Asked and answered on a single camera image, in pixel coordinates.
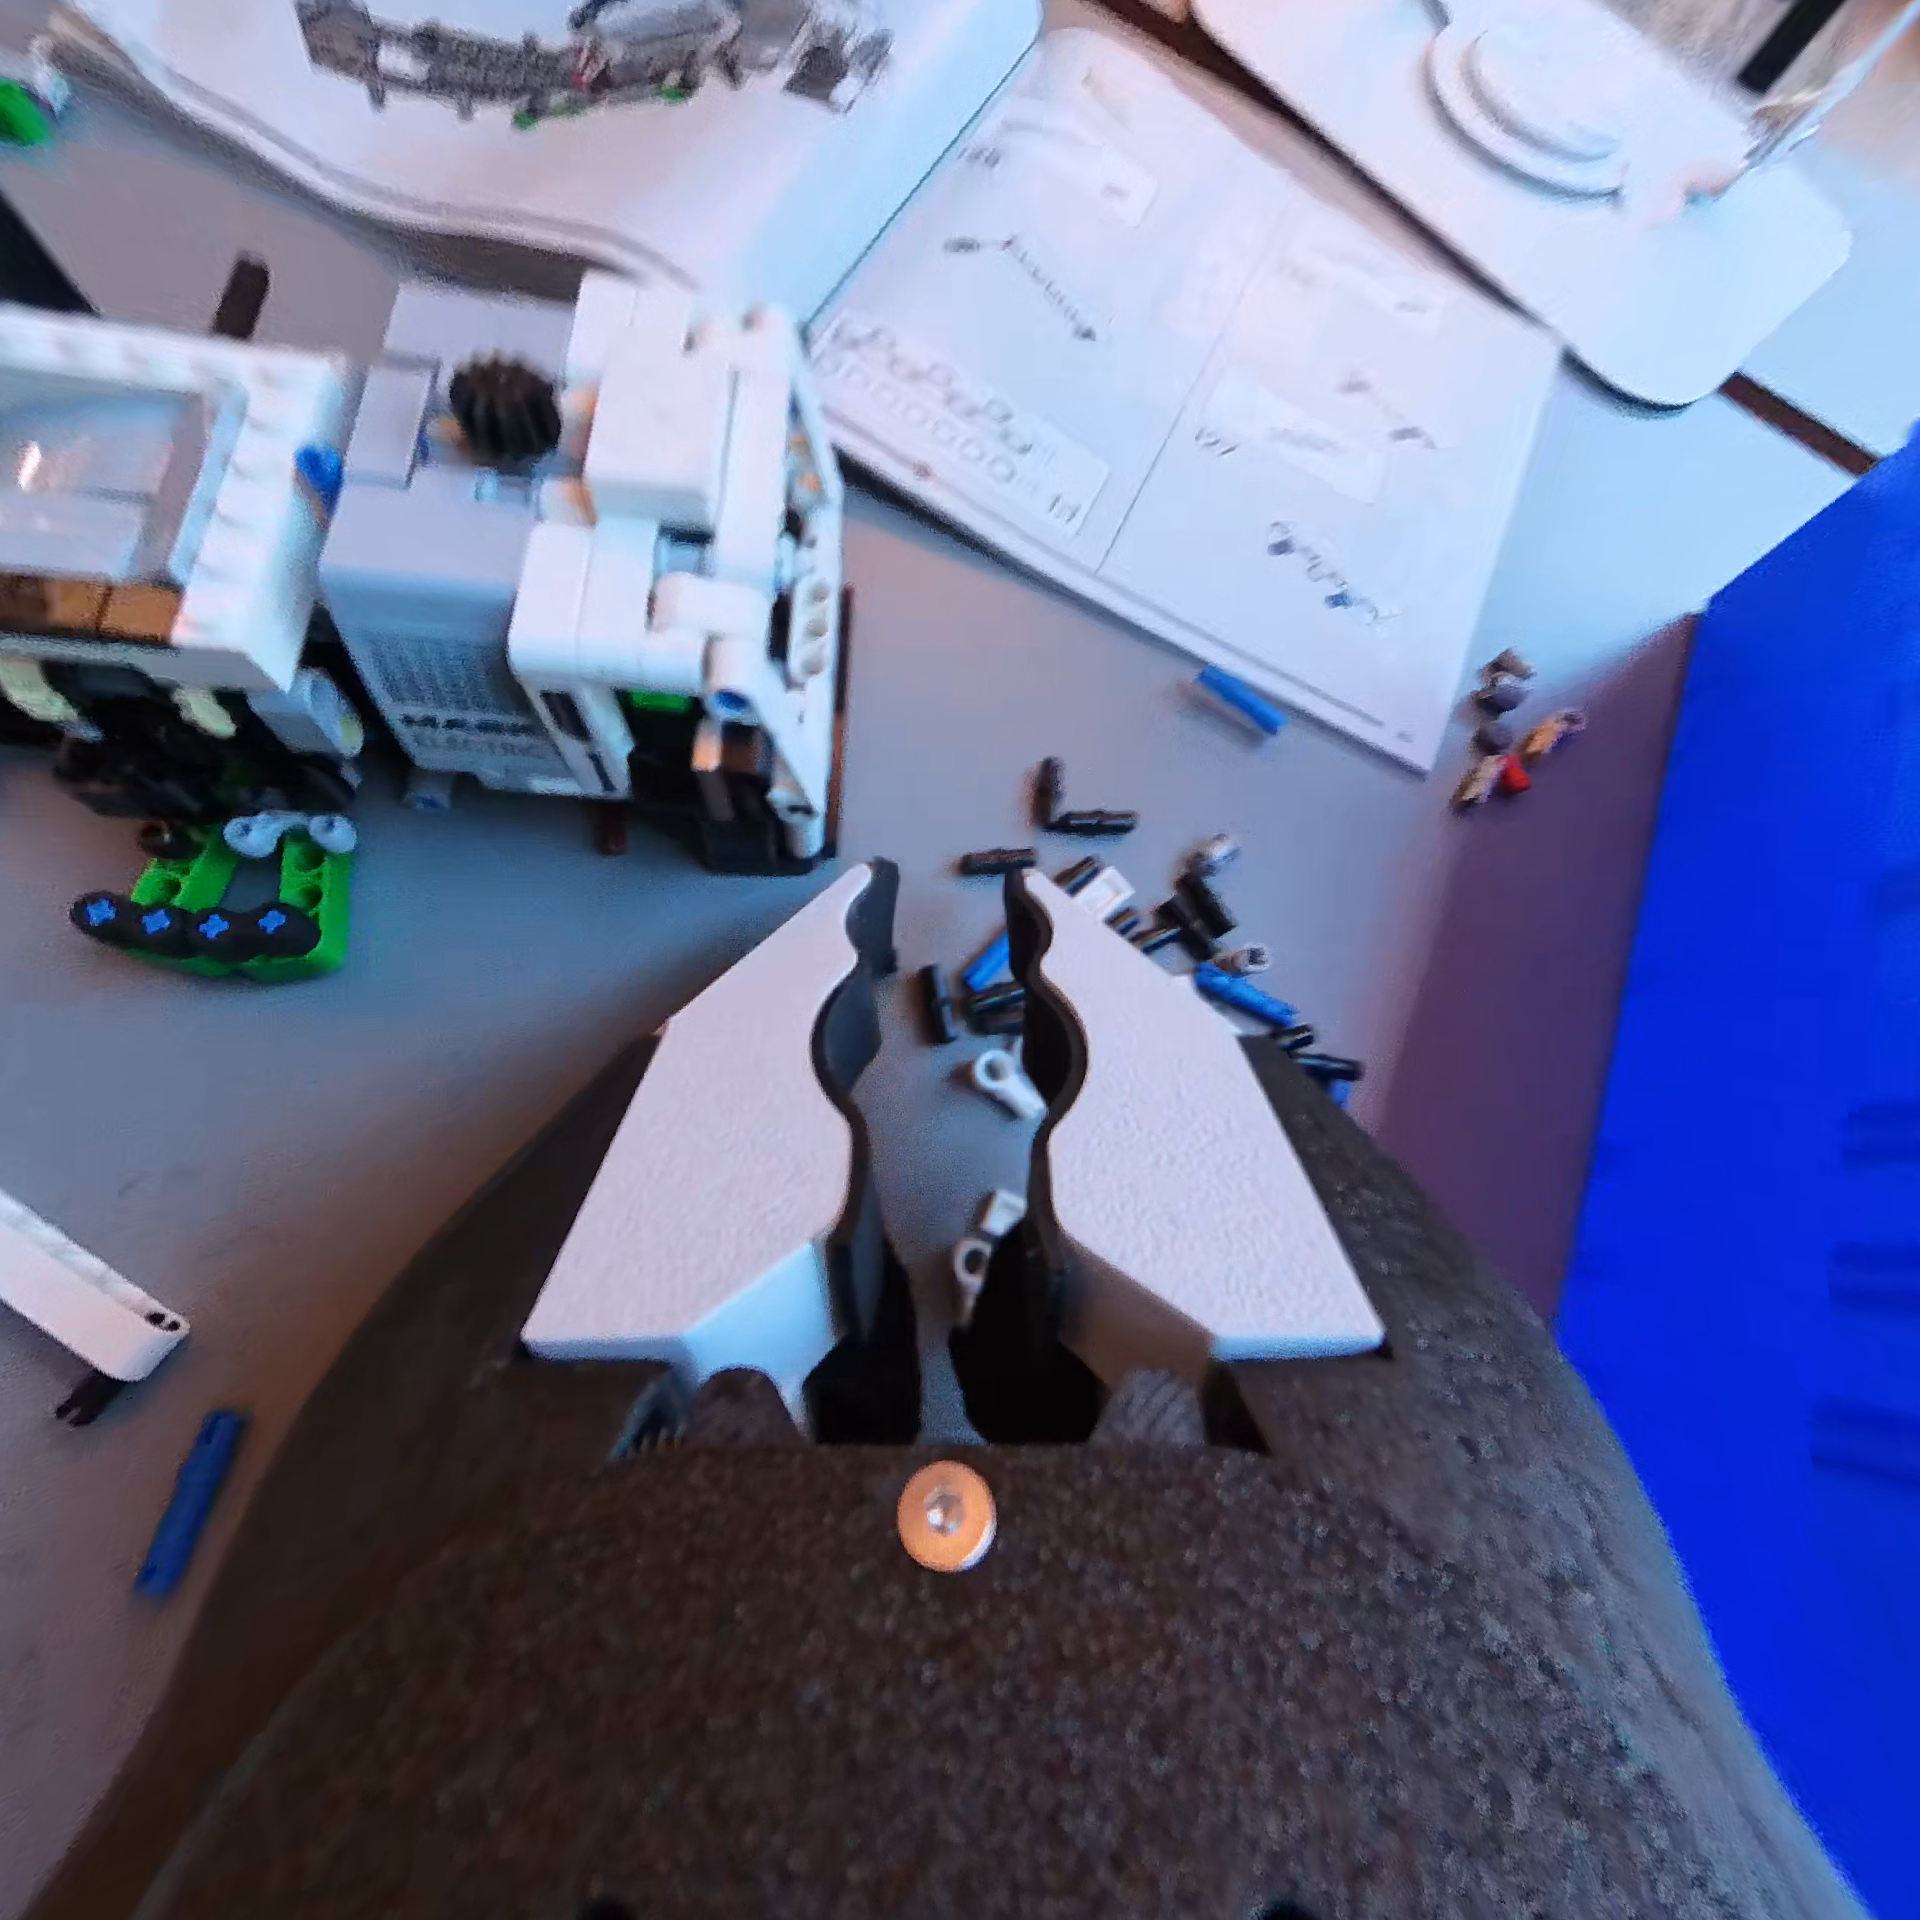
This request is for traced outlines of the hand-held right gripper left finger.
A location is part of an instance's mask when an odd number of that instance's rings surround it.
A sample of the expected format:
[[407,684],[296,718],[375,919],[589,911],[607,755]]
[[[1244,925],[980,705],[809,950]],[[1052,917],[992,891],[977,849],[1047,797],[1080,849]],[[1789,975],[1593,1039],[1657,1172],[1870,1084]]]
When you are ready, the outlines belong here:
[[541,1359],[766,1375],[815,1434],[917,1434],[921,1348],[853,1099],[897,866],[849,866],[656,1034],[521,1326]]

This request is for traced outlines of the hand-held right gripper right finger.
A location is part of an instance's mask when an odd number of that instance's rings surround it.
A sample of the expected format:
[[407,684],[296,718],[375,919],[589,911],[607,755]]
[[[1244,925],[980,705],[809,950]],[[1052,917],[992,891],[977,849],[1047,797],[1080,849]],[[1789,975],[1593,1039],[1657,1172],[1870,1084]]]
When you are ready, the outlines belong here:
[[1001,1258],[1001,1428],[1091,1434],[1129,1375],[1368,1365],[1384,1322],[1278,1095],[1289,1055],[1043,875],[1004,891],[1040,1114]]

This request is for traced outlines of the pile of small lego pins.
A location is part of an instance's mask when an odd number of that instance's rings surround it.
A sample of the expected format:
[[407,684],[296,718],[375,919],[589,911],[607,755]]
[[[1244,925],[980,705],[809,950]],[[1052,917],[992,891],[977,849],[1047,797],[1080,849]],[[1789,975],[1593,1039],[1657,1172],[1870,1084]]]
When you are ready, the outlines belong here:
[[[1142,899],[1111,862],[1108,851],[1140,826],[1132,806],[1071,806],[1064,764],[1044,757],[1025,788],[1033,837],[1086,845],[1061,866],[1052,884],[1147,959],[1184,963],[1184,982],[1253,1039],[1272,1042],[1340,1109],[1364,1076],[1357,1058],[1321,1046],[1317,1027],[1264,980],[1271,950],[1246,941],[1221,891],[1221,875],[1239,858],[1239,841],[1219,833],[1197,841],[1177,865],[1164,899]],[[963,966],[923,965],[910,978],[908,1002],[918,1037],[932,1046],[964,1035],[1016,1042],[1024,985],[1013,965],[1013,937],[996,931]]]

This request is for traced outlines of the cluster of tan lego pieces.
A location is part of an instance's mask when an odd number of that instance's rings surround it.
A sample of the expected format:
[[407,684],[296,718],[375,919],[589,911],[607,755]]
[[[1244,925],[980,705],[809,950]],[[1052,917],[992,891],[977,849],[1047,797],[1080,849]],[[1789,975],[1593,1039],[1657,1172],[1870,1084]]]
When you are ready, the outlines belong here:
[[1454,817],[1521,797],[1536,767],[1587,732],[1588,715],[1574,707],[1529,713],[1536,678],[1536,666],[1513,646],[1479,668],[1470,694],[1471,749],[1447,803]]

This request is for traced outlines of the blue lego axle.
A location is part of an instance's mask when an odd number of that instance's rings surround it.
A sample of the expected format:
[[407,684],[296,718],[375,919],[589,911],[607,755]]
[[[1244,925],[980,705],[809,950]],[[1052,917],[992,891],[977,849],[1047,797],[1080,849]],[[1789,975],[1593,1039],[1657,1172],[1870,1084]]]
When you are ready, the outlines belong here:
[[135,1596],[160,1601],[176,1593],[247,1434],[249,1414],[238,1407],[215,1407],[201,1420],[135,1573]]

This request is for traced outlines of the white lego vehicle model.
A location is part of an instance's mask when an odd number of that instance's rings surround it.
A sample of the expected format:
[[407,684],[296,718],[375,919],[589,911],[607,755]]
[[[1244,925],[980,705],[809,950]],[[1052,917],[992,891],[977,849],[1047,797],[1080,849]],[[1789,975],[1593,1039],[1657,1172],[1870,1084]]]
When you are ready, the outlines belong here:
[[379,722],[723,875],[836,834],[846,492],[793,323],[405,284],[366,365],[4,303],[4,733],[92,810],[342,812]]

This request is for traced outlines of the white lego beam with black pin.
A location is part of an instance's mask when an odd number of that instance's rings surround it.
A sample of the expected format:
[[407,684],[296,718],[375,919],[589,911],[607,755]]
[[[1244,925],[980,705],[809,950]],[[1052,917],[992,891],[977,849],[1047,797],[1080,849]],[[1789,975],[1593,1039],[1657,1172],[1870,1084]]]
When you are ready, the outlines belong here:
[[135,1287],[11,1194],[3,1194],[3,1306],[84,1362],[54,1407],[83,1428],[147,1381],[190,1334],[183,1315]]

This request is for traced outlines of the open lego instruction booklet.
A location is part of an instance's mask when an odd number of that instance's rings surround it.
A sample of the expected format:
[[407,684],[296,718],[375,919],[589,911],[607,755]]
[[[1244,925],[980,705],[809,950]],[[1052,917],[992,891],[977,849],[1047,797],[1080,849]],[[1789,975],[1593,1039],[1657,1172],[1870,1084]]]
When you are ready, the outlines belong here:
[[854,465],[1420,775],[1558,362],[1377,193],[1088,6],[812,332]]

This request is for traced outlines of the blue bin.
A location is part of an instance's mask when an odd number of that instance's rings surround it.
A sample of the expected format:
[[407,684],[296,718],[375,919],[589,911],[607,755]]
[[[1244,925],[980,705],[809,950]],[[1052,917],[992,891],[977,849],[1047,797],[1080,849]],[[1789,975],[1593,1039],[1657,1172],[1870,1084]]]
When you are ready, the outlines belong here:
[[1917,441],[1720,588],[1556,1332],[1733,1693],[1917,1914]]

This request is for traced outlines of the white box with picture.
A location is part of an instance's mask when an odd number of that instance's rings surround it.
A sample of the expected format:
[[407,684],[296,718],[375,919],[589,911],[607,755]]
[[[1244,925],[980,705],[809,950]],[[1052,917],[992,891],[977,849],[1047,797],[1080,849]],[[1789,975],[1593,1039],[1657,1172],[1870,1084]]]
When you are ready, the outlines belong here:
[[49,52],[315,202],[809,321],[1040,39],[1030,3],[84,3]]

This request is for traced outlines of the white stand base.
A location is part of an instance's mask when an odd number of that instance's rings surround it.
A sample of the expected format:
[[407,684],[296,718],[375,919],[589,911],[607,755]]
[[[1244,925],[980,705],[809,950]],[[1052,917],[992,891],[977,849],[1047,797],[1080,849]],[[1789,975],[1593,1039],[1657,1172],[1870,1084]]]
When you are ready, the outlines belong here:
[[1212,41],[1616,393],[1692,404],[1847,263],[1795,159],[1603,5],[1204,3]]

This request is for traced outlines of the green lego frame with black links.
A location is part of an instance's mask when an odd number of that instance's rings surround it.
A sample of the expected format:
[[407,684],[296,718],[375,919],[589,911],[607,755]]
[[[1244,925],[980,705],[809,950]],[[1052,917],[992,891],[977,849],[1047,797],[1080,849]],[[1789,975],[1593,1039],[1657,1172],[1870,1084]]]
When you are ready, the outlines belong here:
[[340,812],[260,810],[147,822],[127,891],[84,891],[75,932],[157,969],[291,985],[344,966],[356,827]]

